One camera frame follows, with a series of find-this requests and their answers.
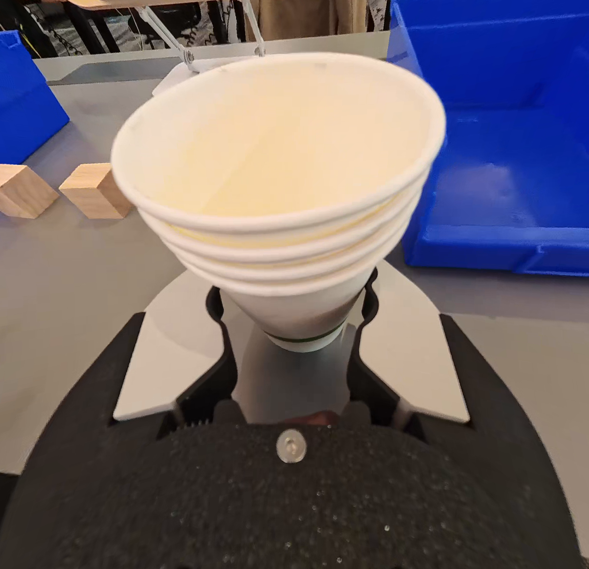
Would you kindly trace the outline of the blue plastic bin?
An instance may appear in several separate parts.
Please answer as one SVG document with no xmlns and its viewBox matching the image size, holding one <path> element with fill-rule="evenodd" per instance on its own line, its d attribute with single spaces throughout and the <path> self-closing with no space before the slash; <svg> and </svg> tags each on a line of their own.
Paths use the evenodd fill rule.
<svg viewBox="0 0 589 569">
<path fill-rule="evenodd" d="M 588 0 L 392 0 L 387 61 L 446 137 L 409 266 L 588 277 Z"/>
<path fill-rule="evenodd" d="M 1 163 L 21 164 L 69 121 L 19 33 L 1 32 Z"/>
</svg>

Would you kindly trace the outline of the tan cloth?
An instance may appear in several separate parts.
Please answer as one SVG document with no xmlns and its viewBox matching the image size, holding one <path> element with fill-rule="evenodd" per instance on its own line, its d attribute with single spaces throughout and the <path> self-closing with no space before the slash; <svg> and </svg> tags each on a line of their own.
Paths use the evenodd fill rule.
<svg viewBox="0 0 589 569">
<path fill-rule="evenodd" d="M 367 0 L 252 0 L 264 40 L 366 31 Z"/>
</svg>

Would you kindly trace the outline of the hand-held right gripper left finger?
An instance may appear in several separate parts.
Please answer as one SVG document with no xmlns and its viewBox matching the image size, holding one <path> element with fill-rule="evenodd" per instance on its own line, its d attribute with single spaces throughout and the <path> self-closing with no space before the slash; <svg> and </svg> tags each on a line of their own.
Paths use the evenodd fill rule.
<svg viewBox="0 0 589 569">
<path fill-rule="evenodd" d="M 168 284 L 145 310 L 114 420 L 165 412 L 210 419 L 238 376 L 223 314 L 219 289 L 195 274 Z"/>
</svg>

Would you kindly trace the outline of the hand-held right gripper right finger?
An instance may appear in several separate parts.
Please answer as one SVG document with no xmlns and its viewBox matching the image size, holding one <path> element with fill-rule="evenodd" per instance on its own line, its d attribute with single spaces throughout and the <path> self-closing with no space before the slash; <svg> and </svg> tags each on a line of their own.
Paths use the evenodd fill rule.
<svg viewBox="0 0 589 569">
<path fill-rule="evenodd" d="M 438 308 L 413 282 L 380 261 L 364 286 L 346 373 L 350 401 L 374 426 L 403 430 L 415 414 L 470 421 Z"/>
</svg>

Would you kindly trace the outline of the light wooden cube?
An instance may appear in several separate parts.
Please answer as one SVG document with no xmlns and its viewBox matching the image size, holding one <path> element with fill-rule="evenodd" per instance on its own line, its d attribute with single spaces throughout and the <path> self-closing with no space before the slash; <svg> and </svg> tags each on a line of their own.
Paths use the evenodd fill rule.
<svg viewBox="0 0 589 569">
<path fill-rule="evenodd" d="M 91 220 L 121 220 L 134 207 L 114 181 L 108 162 L 80 164 L 59 191 Z"/>
<path fill-rule="evenodd" d="M 28 166 L 1 164 L 3 215 L 34 220 L 58 198 L 58 192 Z"/>
</svg>

